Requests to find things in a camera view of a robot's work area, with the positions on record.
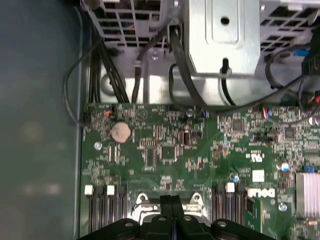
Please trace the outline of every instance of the capacitor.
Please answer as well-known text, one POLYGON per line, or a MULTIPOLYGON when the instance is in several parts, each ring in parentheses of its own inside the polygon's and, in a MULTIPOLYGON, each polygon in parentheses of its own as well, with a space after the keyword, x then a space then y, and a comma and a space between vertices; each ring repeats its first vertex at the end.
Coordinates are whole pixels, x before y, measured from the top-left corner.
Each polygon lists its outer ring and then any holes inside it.
POLYGON ((185 115, 188 117, 188 118, 192 118, 194 116, 194 111, 189 108, 186 112, 185 112, 185 115))
POLYGON ((281 203, 279 203, 278 209, 279 209, 281 212, 286 212, 286 211, 288 210, 288 206, 287 206, 287 204, 281 202, 281 203))
POLYGON ((240 181, 240 177, 236 173, 230 173, 229 177, 234 183, 238 183, 240 181))
POLYGON ((289 172, 290 171, 290 166, 287 162, 283 162, 283 161, 278 161, 276 163, 276 169, 279 171, 283 171, 283 172, 289 172))
POLYGON ((284 172, 289 172, 290 171, 290 166, 287 162, 284 162, 281 164, 281 170, 284 172))
POLYGON ((320 125, 320 116, 316 116, 316 117, 314 118, 314 121, 315 121, 315 123, 316 123, 317 125, 320 125))

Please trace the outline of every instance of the chipset heatsink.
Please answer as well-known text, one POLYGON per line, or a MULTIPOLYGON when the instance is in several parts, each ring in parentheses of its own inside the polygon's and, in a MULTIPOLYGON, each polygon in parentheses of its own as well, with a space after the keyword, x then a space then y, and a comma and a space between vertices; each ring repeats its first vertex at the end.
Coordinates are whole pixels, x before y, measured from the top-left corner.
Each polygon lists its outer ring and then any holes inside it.
POLYGON ((303 218, 320 217, 320 174, 297 173, 296 212, 303 218))

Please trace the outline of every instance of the screw hole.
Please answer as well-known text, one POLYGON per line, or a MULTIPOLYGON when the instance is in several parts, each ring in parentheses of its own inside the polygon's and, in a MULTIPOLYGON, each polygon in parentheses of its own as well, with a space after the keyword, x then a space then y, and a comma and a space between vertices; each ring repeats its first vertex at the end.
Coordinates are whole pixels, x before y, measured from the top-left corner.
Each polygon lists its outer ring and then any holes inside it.
POLYGON ((230 19, 229 19, 228 17, 223 16, 223 17, 221 18, 221 24, 222 24, 223 26, 228 26, 229 23, 230 23, 230 19))

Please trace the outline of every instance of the black cable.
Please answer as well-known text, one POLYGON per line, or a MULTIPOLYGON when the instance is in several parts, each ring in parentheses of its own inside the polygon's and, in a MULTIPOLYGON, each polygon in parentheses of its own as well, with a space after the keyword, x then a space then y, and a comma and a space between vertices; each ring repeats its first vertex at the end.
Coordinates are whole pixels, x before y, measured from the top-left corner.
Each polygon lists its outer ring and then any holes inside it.
POLYGON ((119 88, 119 92, 122 95, 122 99, 124 103, 130 103, 129 102, 129 98, 128 95, 126 93, 126 89, 124 86, 124 82, 122 81, 122 78, 114 64, 114 62, 112 61, 109 53, 108 53, 108 49, 106 47, 105 44, 102 45, 102 51, 103 51, 103 56, 105 58, 105 63, 107 65, 104 65, 104 67, 107 69, 109 69, 110 73, 113 75, 114 80, 116 81, 116 84, 119 88))
POLYGON ((188 68, 185 52, 173 28, 170 30, 169 36, 170 45, 176 60, 176 64, 178 66, 182 81, 186 86, 186 89, 188 90, 191 98, 194 100, 196 105, 203 107, 204 109, 208 109, 208 105, 198 93, 198 90, 196 89, 196 86, 194 85, 194 82, 191 79, 191 74, 188 68))
POLYGON ((84 59, 88 58, 91 54, 91 52, 98 47, 100 44, 102 43, 102 39, 99 39, 98 41, 96 41, 89 49, 88 51, 82 55, 82 57, 80 57, 71 67, 70 69, 65 73, 64 78, 63 78, 63 100, 64 100, 64 104, 66 107, 66 110, 68 112, 68 114, 70 115, 70 117, 72 118, 72 120, 79 125, 79 127, 81 128, 91 128, 92 126, 94 126, 97 122, 101 121, 105 116, 101 116, 99 118, 97 118, 95 121, 93 121, 92 123, 85 123, 82 122, 80 120, 77 119, 77 117, 75 116, 74 112, 72 111, 71 108, 71 104, 70 104, 70 100, 69 100, 69 93, 68 93, 68 82, 70 79, 70 75, 73 72, 73 70, 78 66, 79 63, 81 63, 84 59))
POLYGON ((181 112, 186 112, 188 110, 188 108, 180 105, 174 96, 174 67, 177 66, 177 64, 172 64, 170 69, 169 69, 169 96, 170 96, 170 100, 172 102, 172 105, 179 111, 181 112))
POLYGON ((301 76, 297 77, 296 79, 294 79, 293 81, 289 82, 287 85, 283 86, 278 91, 273 92, 263 98, 260 98, 258 100, 255 100, 253 102, 247 103, 242 106, 233 107, 231 109, 226 109, 226 110, 216 111, 212 108, 210 109, 210 107, 205 103, 205 101, 202 99, 202 97, 198 93, 198 91, 197 91, 197 89, 191 79, 191 75, 190 75, 188 65, 187 65, 186 56, 185 56, 183 48, 180 44, 180 41, 178 39, 177 34, 175 33, 174 30, 171 30, 169 34, 170 34, 170 44, 171 44, 171 47, 172 47, 172 50, 173 50, 173 53, 174 53, 174 56, 176 59, 176 63, 177 63, 180 75, 182 77, 182 80, 183 80, 187 90, 189 91, 192 99, 195 101, 195 104, 197 106, 203 108, 204 110, 206 110, 207 112, 211 113, 214 116, 230 115, 233 113, 245 111, 250 108, 256 107, 267 100, 270 100, 270 99, 273 99, 275 97, 282 95, 283 93, 287 92, 292 86, 300 83, 303 79, 305 79, 305 76, 301 75, 301 76))
MULTIPOLYGON (((155 45, 158 44, 165 36, 167 35, 167 28, 162 29, 158 32, 156 36, 154 36, 140 51, 138 57, 136 58, 137 61, 142 61, 146 52, 153 48, 155 45)), ((142 74, 142 67, 136 66, 134 68, 134 87, 132 91, 131 103, 135 104, 137 102, 139 87, 140 87, 140 79, 142 74)))
MULTIPOLYGON (((94 33, 94 25, 91 24, 91 42, 96 41, 95 33, 94 33)), ((92 51, 90 56, 90 73, 89 73, 89 81, 88 81, 88 102, 94 102, 94 91, 95 91, 95 71, 94 71, 94 53, 95 50, 92 51)))
POLYGON ((118 84, 109 68, 109 63, 107 61, 107 57, 106 57, 106 53, 104 51, 104 48, 103 46, 101 46, 99 48, 99 53, 101 54, 101 61, 104 65, 104 68, 105 68, 105 71, 106 71, 106 74, 108 75, 109 77, 109 80, 110 80, 110 84, 112 86, 112 89, 113 89, 113 92, 114 92, 114 95, 116 97, 116 100, 118 101, 118 103, 124 103, 124 100, 123 100, 123 97, 122 97, 122 94, 120 93, 119 91, 119 87, 118 87, 118 84))
MULTIPOLYGON (((224 58, 222 60, 222 68, 221 68, 221 73, 222 74, 227 74, 229 69, 229 61, 228 59, 224 58)), ((227 87, 227 78, 226 77, 221 77, 221 87, 222 87, 222 91, 223 94, 225 96, 225 99, 229 102, 230 105, 235 106, 235 102, 232 100, 229 91, 228 91, 228 87, 227 87)))
MULTIPOLYGON (((303 103, 302 103, 302 93, 303 93, 303 90, 304 90, 304 85, 305 85, 305 83, 306 83, 306 78, 304 78, 304 79, 301 81, 300 86, 299 86, 299 91, 298 91, 299 106, 300 106, 301 111, 302 111, 303 113, 307 113, 307 110, 306 110, 306 108, 303 106, 303 103)), ((303 118, 301 118, 301 119, 299 119, 299 120, 297 120, 297 121, 293 121, 293 122, 275 121, 275 120, 273 120, 273 119, 270 118, 270 117, 269 117, 267 120, 268 120, 269 122, 274 123, 274 124, 278 124, 278 125, 289 125, 289 126, 291 126, 291 125, 294 125, 294 124, 302 123, 303 121, 308 121, 308 120, 309 120, 310 118, 312 118, 312 117, 315 115, 315 113, 316 113, 317 111, 319 111, 319 110, 320 110, 320 104, 318 104, 307 116, 305 116, 305 117, 303 117, 303 118)))
POLYGON ((242 106, 238 106, 238 107, 235 107, 235 108, 231 108, 231 109, 228 109, 228 110, 221 110, 221 111, 218 111, 217 114, 218 115, 229 115, 229 114, 233 114, 233 113, 236 113, 236 112, 241 112, 241 111, 245 111, 245 110, 248 110, 250 108, 254 108, 254 107, 257 107, 259 106, 260 104, 270 100, 270 99, 273 99, 273 98, 276 98, 278 96, 281 96, 282 94, 284 94, 285 92, 288 91, 289 88, 291 88, 292 86, 300 83, 303 79, 305 79, 305 76, 301 75, 301 76, 298 76, 296 79, 292 80, 291 82, 289 82, 287 85, 283 86, 283 88, 265 96, 265 97, 262 97, 258 100, 255 100, 255 101, 252 101, 252 102, 249 102, 245 105, 242 105, 242 106))
POLYGON ((94 100, 96 103, 101 103, 101 96, 100 96, 100 58, 99 54, 95 52, 95 60, 94 60, 94 100))
MULTIPOLYGON (((281 89, 283 86, 274 78, 272 72, 271 72, 271 64, 275 61, 276 57, 280 56, 281 54, 284 53, 288 53, 288 52, 292 52, 294 50, 300 50, 300 49, 306 49, 306 48, 310 48, 310 44, 306 44, 306 45, 295 45, 295 46, 291 46, 288 48, 285 48, 279 52, 277 52, 274 55, 270 55, 270 59, 267 61, 266 65, 265 65, 265 77, 268 80, 268 82, 270 83, 270 86, 272 88, 275 89, 281 89)), ((288 93, 297 101, 299 102, 299 98, 298 95, 292 91, 291 89, 288 90, 288 93)))

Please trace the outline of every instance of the motherboard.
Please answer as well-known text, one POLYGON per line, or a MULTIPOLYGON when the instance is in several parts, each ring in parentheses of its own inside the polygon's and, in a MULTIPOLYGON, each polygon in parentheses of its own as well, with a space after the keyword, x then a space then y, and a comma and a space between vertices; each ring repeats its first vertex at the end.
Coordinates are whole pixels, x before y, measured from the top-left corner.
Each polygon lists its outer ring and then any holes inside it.
POLYGON ((141 224, 179 195, 185 214, 228 219, 274 239, 320 239, 320 114, 259 107, 211 116, 172 105, 88 104, 80 235, 122 218, 141 224))

